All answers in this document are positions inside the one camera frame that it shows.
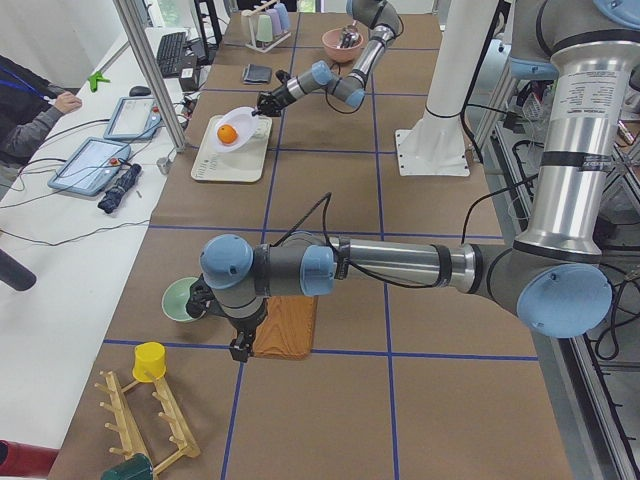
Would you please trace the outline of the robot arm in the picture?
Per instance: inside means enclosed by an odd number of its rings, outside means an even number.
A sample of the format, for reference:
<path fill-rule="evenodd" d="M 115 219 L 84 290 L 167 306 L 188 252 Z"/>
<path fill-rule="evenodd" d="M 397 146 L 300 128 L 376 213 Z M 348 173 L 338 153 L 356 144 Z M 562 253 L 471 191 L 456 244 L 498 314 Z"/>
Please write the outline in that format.
<path fill-rule="evenodd" d="M 357 110 L 365 98 L 370 74 L 393 42 L 402 34 L 404 25 L 389 1 L 347 1 L 346 12 L 353 20 L 369 29 L 369 39 L 348 74 L 340 76 L 324 61 L 315 62 L 301 74 L 285 77 L 281 85 L 260 92 L 253 116 L 280 117 L 284 109 L 304 96 L 322 90 Z"/>
<path fill-rule="evenodd" d="M 458 248 L 314 235 L 293 227 L 273 244 L 225 234 L 200 256 L 186 313 L 223 317 L 232 357 L 253 353 L 271 297 L 329 294 L 351 272 L 409 289 L 451 286 L 492 300 L 531 330 L 571 338 L 596 327 L 612 301 L 596 225 L 625 91 L 639 64 L 635 1 L 519 1 L 515 76 L 556 82 L 532 211 L 510 246 Z"/>

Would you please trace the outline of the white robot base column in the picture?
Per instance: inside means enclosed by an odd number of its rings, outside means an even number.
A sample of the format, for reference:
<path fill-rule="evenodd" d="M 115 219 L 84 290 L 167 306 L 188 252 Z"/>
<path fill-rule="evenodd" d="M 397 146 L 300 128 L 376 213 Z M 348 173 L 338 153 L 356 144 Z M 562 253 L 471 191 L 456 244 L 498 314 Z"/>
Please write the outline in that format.
<path fill-rule="evenodd" d="M 396 132 L 402 176 L 470 174 L 462 111 L 498 5 L 497 0 L 450 3 L 424 115 L 412 129 Z"/>

